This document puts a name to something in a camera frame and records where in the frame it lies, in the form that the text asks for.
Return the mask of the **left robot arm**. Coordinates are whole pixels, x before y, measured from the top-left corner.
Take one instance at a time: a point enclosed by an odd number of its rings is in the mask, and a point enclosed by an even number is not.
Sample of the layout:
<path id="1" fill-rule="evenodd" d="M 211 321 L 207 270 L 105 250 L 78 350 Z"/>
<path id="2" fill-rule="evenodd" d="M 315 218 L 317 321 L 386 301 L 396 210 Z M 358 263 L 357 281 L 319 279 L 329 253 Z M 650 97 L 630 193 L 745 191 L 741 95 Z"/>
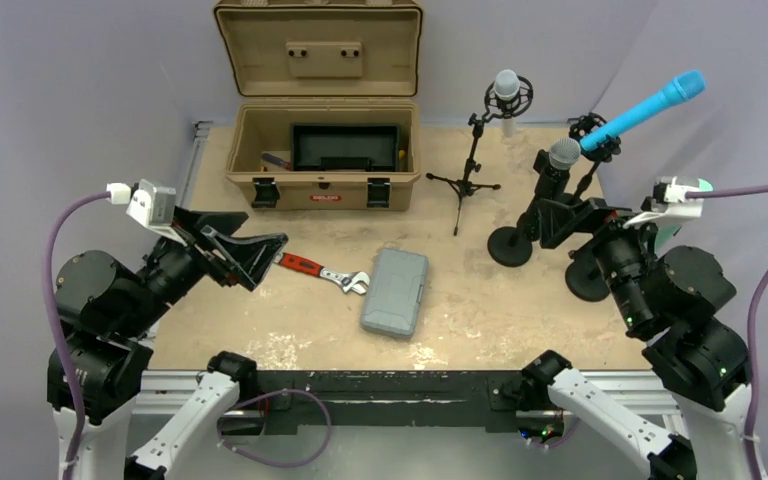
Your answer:
<path id="1" fill-rule="evenodd" d="M 54 270 L 43 262 L 42 287 L 55 342 L 47 400 L 60 437 L 65 479 L 168 479 L 192 439 L 224 408 L 257 399 L 256 363 L 222 352 L 197 393 L 133 455 L 125 452 L 130 418 L 153 351 L 149 330 L 200 280 L 255 289 L 287 244 L 283 233 L 241 237 L 247 214 L 168 209 L 159 240 L 132 271 L 112 255 L 89 250 Z"/>

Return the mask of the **black microphone silver grille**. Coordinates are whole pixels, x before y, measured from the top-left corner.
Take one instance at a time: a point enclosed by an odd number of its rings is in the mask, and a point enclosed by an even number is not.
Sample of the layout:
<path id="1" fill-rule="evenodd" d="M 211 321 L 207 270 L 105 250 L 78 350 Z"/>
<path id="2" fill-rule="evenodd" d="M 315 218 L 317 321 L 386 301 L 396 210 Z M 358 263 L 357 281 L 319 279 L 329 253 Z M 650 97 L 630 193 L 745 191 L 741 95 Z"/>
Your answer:
<path id="1" fill-rule="evenodd" d="M 569 202 L 571 195 L 565 189 L 570 179 L 570 170 L 580 156 L 579 142 L 568 137 L 557 140 L 548 150 L 538 152 L 534 169 L 539 173 L 539 178 L 527 209 L 531 219 L 537 217 L 541 199 L 562 204 Z"/>

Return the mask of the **white microphone grey grille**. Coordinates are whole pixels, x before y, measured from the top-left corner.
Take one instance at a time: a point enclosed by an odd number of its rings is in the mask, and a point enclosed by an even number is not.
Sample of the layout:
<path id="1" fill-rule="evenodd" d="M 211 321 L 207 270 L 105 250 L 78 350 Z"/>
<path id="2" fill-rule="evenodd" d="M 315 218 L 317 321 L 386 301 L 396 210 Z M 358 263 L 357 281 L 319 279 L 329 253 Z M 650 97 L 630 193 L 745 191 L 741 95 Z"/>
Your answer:
<path id="1" fill-rule="evenodd" d="M 505 137 L 512 137 L 516 131 L 514 112 L 520 98 L 520 81 L 510 69 L 500 71 L 494 80 L 493 93 L 500 113 L 501 128 Z"/>

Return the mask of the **black round-base clip stand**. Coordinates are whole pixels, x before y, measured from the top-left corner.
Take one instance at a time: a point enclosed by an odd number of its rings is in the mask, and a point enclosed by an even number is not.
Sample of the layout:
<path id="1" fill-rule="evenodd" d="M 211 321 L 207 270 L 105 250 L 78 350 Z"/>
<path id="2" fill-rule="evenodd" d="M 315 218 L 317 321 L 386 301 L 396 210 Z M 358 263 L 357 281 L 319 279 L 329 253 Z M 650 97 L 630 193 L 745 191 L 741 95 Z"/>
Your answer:
<path id="1" fill-rule="evenodd" d="M 513 268 L 529 261 L 533 244 L 541 237 L 540 202 L 540 199 L 533 199 L 515 226 L 500 227 L 491 233 L 487 250 L 495 262 Z"/>

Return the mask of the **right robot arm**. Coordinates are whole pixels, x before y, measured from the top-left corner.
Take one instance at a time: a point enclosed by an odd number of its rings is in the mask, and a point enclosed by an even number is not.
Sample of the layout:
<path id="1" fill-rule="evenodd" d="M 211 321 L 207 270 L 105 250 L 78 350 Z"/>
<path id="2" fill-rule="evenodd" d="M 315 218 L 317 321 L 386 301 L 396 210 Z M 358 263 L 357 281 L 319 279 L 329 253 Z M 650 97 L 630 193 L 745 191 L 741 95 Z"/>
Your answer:
<path id="1" fill-rule="evenodd" d="M 700 192 L 648 198 L 642 210 L 600 199 L 575 206 L 537 203 L 540 244 L 559 246 L 574 233 L 591 254 L 629 337 L 683 416 L 684 433 L 655 427 L 593 387 L 570 361 L 546 351 L 526 365 L 515 392 L 519 409 L 562 410 L 589 424 L 650 479 L 763 479 L 751 431 L 754 392 L 746 341 L 720 322 L 736 293 L 715 257 L 700 248 L 655 249 L 658 233 L 698 219 Z"/>

